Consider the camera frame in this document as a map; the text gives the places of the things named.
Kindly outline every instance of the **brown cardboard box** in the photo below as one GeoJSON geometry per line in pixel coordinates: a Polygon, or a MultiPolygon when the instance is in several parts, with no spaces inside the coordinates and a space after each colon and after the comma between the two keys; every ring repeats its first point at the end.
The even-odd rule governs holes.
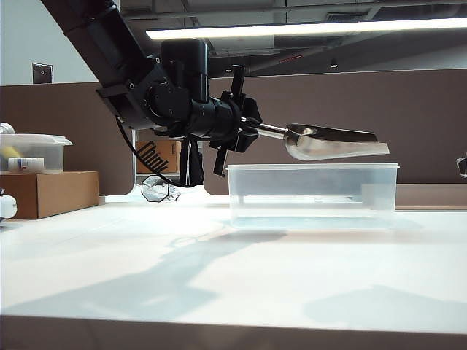
{"type": "Polygon", "coordinates": [[[0,175],[0,187],[16,198],[18,212],[13,219],[40,219],[99,204],[96,171],[5,174],[0,175]]]}
{"type": "MultiPolygon", "coordinates": [[[[137,141],[136,149],[141,149],[148,141],[137,141]]],[[[167,160],[167,169],[163,170],[162,173],[179,173],[180,172],[180,151],[182,149],[182,143],[173,140],[160,140],[155,141],[155,149],[158,155],[163,160],[167,160]]],[[[142,165],[142,163],[136,161],[136,172],[139,174],[148,174],[150,171],[142,165]]]]}

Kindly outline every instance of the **metal scoop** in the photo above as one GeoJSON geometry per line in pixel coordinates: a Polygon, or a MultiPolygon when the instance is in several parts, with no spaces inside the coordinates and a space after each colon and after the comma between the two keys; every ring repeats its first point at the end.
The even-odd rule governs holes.
{"type": "Polygon", "coordinates": [[[279,128],[242,120],[260,135],[283,139],[289,154],[299,160],[345,158],[361,155],[387,155],[386,143],[379,142],[374,133],[289,124],[279,128]]]}

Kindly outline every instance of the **white table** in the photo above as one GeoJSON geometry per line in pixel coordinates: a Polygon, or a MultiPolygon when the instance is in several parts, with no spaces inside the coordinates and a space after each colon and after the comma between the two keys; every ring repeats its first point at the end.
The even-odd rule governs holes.
{"type": "Polygon", "coordinates": [[[467,211],[288,232],[228,215],[192,192],[2,223],[3,346],[467,349],[467,211]]]}

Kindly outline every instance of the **container lid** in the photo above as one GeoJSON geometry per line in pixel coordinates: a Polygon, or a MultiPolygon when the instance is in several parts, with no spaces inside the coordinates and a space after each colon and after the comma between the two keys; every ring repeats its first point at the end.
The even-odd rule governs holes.
{"type": "Polygon", "coordinates": [[[40,133],[13,133],[0,134],[1,146],[14,146],[16,144],[57,144],[61,146],[72,145],[65,136],[44,135],[40,133]]]}
{"type": "Polygon", "coordinates": [[[227,170],[398,169],[397,163],[235,164],[227,170]]]}

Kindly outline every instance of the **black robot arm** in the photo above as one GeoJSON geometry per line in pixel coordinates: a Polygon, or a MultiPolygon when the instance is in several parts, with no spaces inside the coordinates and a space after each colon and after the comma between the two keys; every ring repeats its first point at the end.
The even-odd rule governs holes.
{"type": "Polygon", "coordinates": [[[165,163],[151,147],[132,152],[166,181],[192,187],[204,179],[198,141],[217,149],[223,176],[228,150],[244,152],[258,137],[249,123],[262,120],[255,100],[242,93],[244,69],[235,67],[231,91],[209,96],[207,46],[197,39],[166,40],[161,56],[147,57],[110,0],[42,0],[102,85],[98,91],[119,128],[152,128],[182,142],[179,181],[166,179],[165,163]]]}

